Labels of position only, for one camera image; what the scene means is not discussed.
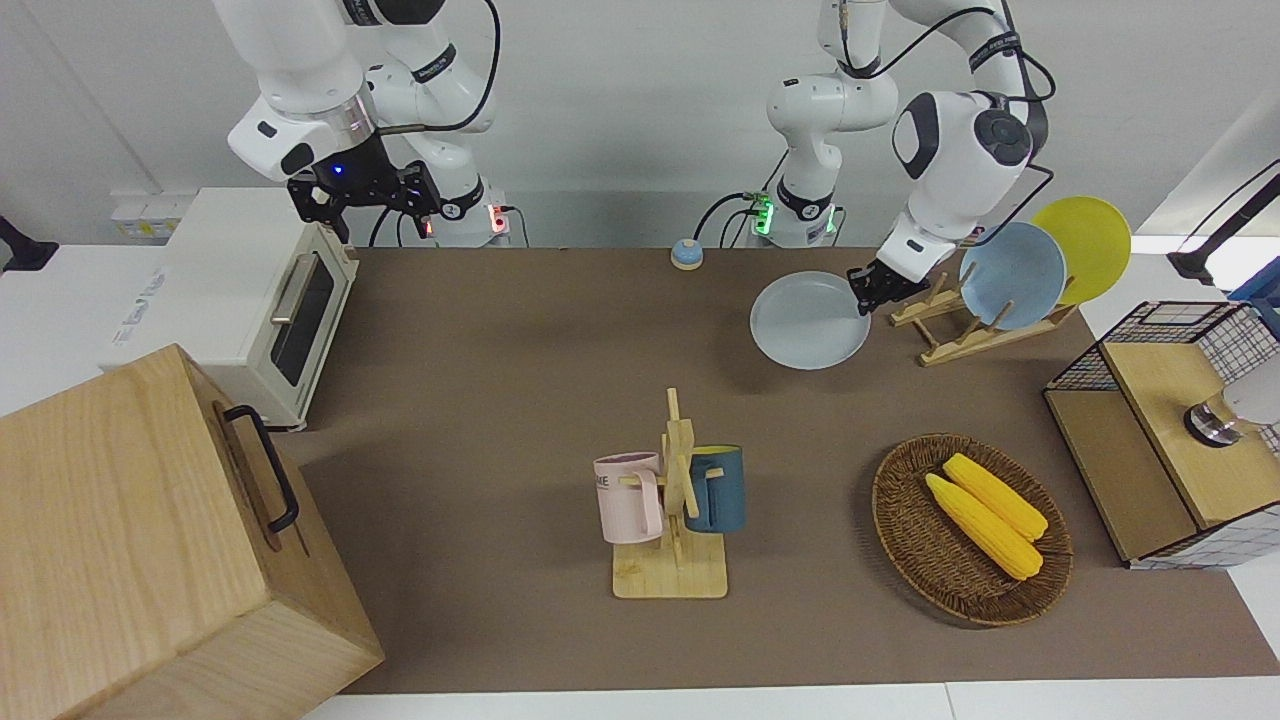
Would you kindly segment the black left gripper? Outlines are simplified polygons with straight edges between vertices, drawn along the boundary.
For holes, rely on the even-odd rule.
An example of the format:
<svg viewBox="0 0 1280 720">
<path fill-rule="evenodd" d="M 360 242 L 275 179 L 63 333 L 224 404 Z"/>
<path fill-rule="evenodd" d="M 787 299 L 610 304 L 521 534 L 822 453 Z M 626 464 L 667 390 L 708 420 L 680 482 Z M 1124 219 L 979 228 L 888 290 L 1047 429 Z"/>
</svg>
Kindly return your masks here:
<svg viewBox="0 0 1280 720">
<path fill-rule="evenodd" d="M 860 316 L 869 316 L 882 307 L 899 304 L 931 287 L 927 278 L 910 281 L 881 260 L 874 260 L 869 266 L 849 269 L 847 282 L 858 301 Z"/>
</svg>

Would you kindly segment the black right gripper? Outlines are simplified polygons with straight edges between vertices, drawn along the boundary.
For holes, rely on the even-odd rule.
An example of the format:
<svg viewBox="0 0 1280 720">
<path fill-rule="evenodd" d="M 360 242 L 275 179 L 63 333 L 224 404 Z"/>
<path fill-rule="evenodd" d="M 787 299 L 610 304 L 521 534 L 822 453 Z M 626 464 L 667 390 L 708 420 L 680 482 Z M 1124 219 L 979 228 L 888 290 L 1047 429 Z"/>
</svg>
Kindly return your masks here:
<svg viewBox="0 0 1280 720">
<path fill-rule="evenodd" d="M 312 163 L 287 181 L 287 191 L 303 223 L 328 228 L 340 243 L 349 243 L 343 218 L 348 206 L 392 206 L 429 222 L 442 209 L 442 195 L 425 161 L 397 169 L 380 135 L 352 149 Z"/>
</svg>

